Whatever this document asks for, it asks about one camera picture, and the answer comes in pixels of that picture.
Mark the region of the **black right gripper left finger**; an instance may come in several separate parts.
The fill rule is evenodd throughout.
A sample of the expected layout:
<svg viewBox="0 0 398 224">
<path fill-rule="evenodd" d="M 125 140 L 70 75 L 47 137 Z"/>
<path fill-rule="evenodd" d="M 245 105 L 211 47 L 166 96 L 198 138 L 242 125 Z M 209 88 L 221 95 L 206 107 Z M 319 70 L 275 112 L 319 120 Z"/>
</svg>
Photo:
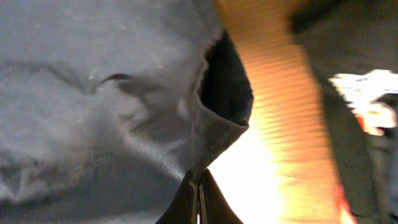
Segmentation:
<svg viewBox="0 0 398 224">
<path fill-rule="evenodd" d="M 198 185 L 188 171 L 170 206 L 155 224 L 197 224 Z"/>
</svg>

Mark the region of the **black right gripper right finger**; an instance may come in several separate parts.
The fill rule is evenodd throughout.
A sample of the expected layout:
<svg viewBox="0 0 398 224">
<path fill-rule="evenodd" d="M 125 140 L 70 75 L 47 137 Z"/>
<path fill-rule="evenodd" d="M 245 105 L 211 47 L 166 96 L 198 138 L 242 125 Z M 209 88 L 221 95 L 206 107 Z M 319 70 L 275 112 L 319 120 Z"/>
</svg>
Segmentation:
<svg viewBox="0 0 398 224">
<path fill-rule="evenodd" d="M 209 169 L 204 171 L 198 190 L 199 224 L 243 224 L 228 205 Z"/>
</svg>

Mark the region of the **dark blue denim shorts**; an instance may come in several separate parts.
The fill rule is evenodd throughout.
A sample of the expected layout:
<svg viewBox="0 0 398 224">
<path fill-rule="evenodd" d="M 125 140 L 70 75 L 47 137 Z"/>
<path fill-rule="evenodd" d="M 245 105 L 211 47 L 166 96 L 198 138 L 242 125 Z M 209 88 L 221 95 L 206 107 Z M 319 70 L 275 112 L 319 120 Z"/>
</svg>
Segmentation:
<svg viewBox="0 0 398 224">
<path fill-rule="evenodd" d="M 1 222 L 156 223 L 253 99 L 213 1 L 1 0 Z"/>
</svg>

